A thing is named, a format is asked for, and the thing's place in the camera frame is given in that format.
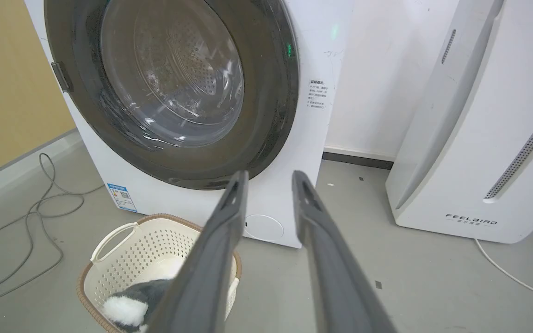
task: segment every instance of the gray and white plush item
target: gray and white plush item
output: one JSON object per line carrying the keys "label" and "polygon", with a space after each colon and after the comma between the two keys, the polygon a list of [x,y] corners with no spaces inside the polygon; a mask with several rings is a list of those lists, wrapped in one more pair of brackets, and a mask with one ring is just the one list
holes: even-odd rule
{"label": "gray and white plush item", "polygon": [[110,295],[102,306],[102,314],[127,333],[144,333],[151,314],[172,280],[137,283]]}

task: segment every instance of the beige plastic basket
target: beige plastic basket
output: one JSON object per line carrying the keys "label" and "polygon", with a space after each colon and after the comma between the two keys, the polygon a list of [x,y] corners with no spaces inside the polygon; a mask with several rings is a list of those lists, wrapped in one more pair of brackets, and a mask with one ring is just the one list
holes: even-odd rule
{"label": "beige plastic basket", "polygon": [[[124,240],[102,258],[98,258],[101,249],[112,238],[129,229],[132,231]],[[200,231],[201,227],[198,225],[168,214],[149,215],[113,230],[98,244],[78,281],[77,293],[83,306],[106,331],[122,333],[100,312],[106,298],[140,282],[143,277],[145,280],[154,278],[153,275],[160,270],[176,272],[178,267],[174,269],[165,265],[182,262],[175,259],[186,259]],[[237,252],[234,252],[233,258],[226,318],[236,299],[236,289],[242,274]]]}

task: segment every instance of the door glass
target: door glass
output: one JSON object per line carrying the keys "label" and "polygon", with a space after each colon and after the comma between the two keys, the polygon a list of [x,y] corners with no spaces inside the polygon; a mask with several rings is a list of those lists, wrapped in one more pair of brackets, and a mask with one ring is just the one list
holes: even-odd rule
{"label": "door glass", "polygon": [[110,84],[156,140],[209,145],[234,126],[243,99],[240,58],[203,0],[111,0],[100,38]]}

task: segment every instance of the black baseboard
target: black baseboard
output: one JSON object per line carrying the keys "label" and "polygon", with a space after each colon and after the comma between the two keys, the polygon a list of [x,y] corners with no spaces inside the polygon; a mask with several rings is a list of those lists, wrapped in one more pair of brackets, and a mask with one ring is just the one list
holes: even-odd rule
{"label": "black baseboard", "polygon": [[394,162],[390,162],[388,160],[374,160],[373,158],[349,156],[346,154],[335,154],[328,152],[324,152],[322,154],[322,160],[335,160],[336,162],[364,165],[366,167],[386,170],[392,169],[392,165],[394,165]]}

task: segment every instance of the yellow wooden panel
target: yellow wooden panel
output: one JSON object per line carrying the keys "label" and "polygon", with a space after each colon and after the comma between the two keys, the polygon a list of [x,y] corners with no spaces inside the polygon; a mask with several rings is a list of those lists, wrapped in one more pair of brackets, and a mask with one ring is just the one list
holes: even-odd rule
{"label": "yellow wooden panel", "polygon": [[0,167],[75,127],[22,0],[0,0]]}

